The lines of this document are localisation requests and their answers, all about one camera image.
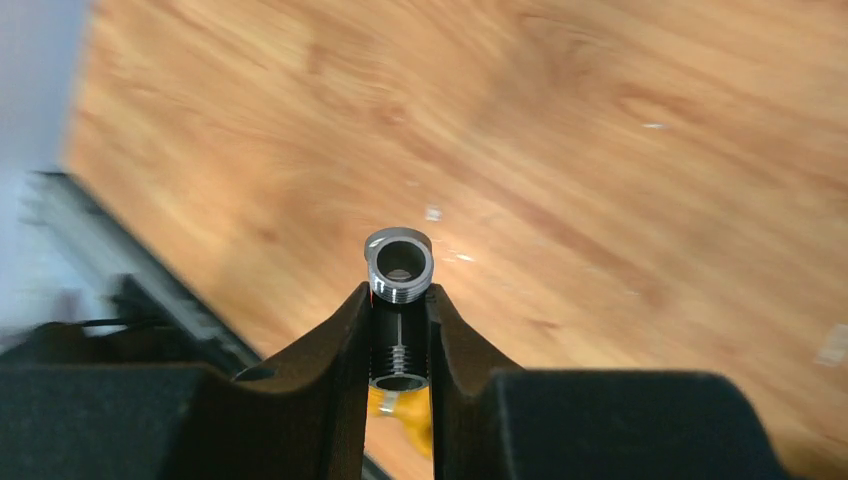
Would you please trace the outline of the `yellow brass water faucet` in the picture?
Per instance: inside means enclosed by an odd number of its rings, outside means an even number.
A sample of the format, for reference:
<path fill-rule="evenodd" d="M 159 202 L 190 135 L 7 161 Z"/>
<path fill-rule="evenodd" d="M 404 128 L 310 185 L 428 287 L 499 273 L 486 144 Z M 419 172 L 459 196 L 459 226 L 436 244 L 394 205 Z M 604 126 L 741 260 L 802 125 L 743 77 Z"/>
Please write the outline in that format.
<path fill-rule="evenodd" d="M 407 440 L 424 457 L 433 456 L 433 427 L 430 389 L 388 392 L 369 388 L 367 412 L 371 416 L 397 419 Z"/>

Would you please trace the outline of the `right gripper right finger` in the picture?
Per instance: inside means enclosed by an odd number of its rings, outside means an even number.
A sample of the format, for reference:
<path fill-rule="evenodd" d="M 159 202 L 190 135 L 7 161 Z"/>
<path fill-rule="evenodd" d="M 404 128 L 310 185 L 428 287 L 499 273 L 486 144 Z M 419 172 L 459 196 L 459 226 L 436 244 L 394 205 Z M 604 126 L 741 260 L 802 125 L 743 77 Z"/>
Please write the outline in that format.
<path fill-rule="evenodd" d="M 426 296 L 438 479 L 786 479 L 752 404 L 692 370 L 526 369 Z"/>

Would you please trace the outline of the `silver threaded pipe fitting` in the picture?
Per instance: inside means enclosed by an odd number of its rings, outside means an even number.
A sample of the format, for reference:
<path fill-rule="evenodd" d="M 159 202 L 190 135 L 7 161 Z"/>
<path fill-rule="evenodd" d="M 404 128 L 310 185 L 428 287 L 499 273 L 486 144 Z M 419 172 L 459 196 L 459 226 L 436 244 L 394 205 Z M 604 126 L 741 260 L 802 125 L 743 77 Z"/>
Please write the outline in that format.
<path fill-rule="evenodd" d="M 426 293 L 434 276 L 430 239 L 407 227 L 378 230 L 365 241 L 371 310 L 371 387 L 394 393 L 429 384 Z"/>

